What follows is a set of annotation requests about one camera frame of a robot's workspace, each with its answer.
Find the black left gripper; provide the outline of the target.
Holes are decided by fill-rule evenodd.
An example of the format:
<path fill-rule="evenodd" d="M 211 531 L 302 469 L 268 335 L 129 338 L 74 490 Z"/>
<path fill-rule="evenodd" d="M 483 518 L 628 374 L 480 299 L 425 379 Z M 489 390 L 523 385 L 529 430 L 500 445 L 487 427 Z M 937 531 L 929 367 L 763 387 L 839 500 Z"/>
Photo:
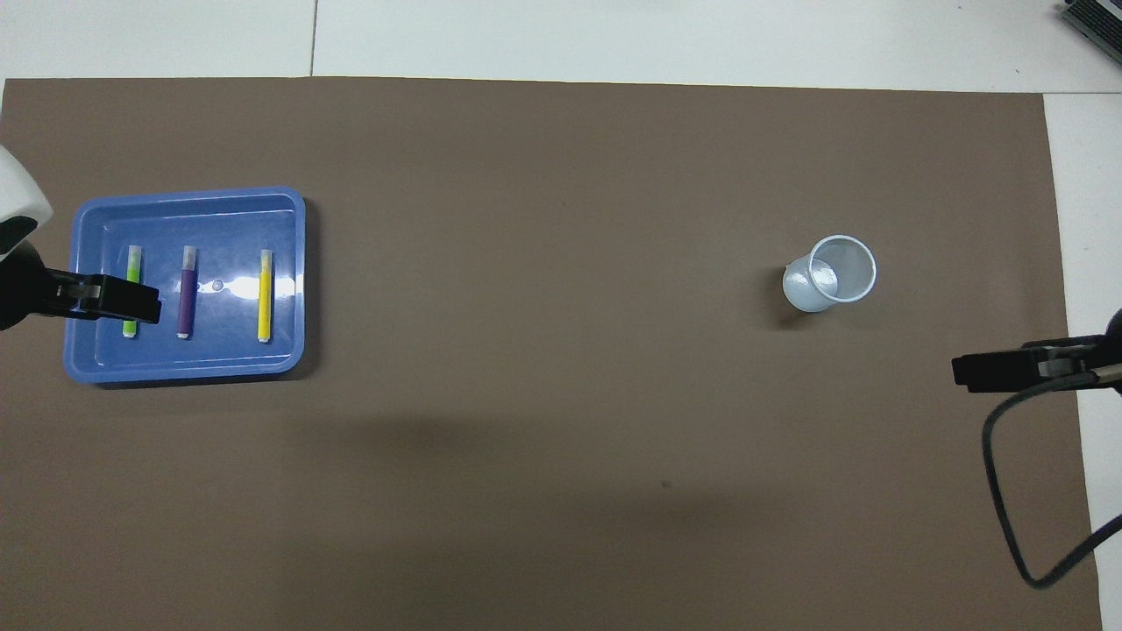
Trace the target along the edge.
<path fill-rule="evenodd" d="M 88 299 L 88 309 L 82 301 Z M 48 268 L 39 252 L 22 241 L 1 264 L 1 331 L 27 316 L 113 318 L 158 324 L 160 291 L 123 277 Z"/>

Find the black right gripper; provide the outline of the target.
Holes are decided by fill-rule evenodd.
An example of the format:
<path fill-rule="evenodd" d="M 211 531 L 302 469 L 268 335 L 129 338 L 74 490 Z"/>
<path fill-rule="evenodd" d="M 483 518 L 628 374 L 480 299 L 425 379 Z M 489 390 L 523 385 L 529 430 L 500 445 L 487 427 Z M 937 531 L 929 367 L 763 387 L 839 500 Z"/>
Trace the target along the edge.
<path fill-rule="evenodd" d="M 1014 351 L 953 358 L 955 384 L 971 393 L 1015 393 L 1059 382 L 1061 391 L 1114 390 L 1121 379 L 1121 311 L 1105 332 L 1022 344 Z"/>

